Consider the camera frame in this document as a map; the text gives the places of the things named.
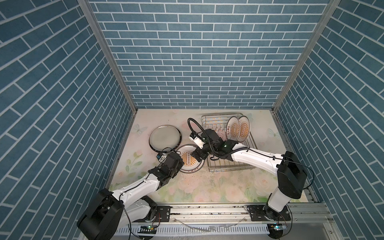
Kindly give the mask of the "orange sunburst plate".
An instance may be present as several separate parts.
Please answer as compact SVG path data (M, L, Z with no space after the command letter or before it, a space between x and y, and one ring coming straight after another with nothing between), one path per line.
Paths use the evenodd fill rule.
M236 116L231 117L226 126L226 137L228 140L237 141L240 135L240 122Z
M192 152L197 148L196 145L184 145L177 149L177 153L181 156L184 165L181 168L181 172L185 174L192 174L199 171L205 161L197 161L193 156Z

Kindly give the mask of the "plain white deep plate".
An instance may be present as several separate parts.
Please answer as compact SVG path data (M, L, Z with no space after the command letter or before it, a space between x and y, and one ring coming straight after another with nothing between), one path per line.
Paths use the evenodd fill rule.
M182 141L181 132L174 126L163 125L154 129L149 138L150 148L157 153L169 153Z

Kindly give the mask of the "brown patterned plate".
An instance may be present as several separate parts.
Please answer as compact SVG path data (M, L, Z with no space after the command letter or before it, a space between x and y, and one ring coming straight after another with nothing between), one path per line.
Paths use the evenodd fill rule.
M239 118L239 123L240 123L240 132L239 132L238 142L242 143L249 136L251 124L250 124L250 120L246 116L241 116Z

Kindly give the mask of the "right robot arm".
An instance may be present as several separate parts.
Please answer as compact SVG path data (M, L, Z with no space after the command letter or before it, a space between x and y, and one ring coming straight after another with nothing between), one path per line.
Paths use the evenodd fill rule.
M278 186L263 207L268 220L278 220L288 210L287 204L292 199L301 198L307 174L294 153L287 151L285 154L272 154L252 149L234 140L224 141L211 129L203 131L201 135L191 132L190 140L198 146L191 154L198 162L212 156L245 163L277 177Z

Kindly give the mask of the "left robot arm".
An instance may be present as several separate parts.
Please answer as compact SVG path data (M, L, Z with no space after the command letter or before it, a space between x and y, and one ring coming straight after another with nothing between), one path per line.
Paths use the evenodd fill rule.
M152 220L157 204L148 195L165 186L183 165L179 154L169 153L136 182L112 192L100 190L80 216L78 229L88 240L109 240L119 228L133 221Z

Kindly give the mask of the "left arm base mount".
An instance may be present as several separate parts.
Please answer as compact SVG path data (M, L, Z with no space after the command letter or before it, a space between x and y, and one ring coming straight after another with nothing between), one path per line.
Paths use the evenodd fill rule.
M170 206L157 206L156 210L151 208L146 217L137 219L134 223L162 223L169 222L171 216Z

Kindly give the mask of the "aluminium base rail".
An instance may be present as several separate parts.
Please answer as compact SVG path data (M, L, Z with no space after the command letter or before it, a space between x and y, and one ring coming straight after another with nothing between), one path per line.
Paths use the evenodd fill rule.
M289 204L290 221L251 221L246 210L249 204L171 204L169 222L134 223L119 228L113 236L138 236L147 240L153 237L199 236L223 234L268 234L280 239L293 232L294 224L319 227L326 232L326 238L342 238L335 220L325 204L298 203Z

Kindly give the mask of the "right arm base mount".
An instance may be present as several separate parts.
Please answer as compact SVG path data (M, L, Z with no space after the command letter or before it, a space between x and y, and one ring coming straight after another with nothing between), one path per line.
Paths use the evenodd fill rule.
M260 221L290 221L292 219L291 213L288 210L288 206L284 206L281 212L276 212L270 208L267 204L262 205L248 205L246 210L250 214L251 221L260 222Z

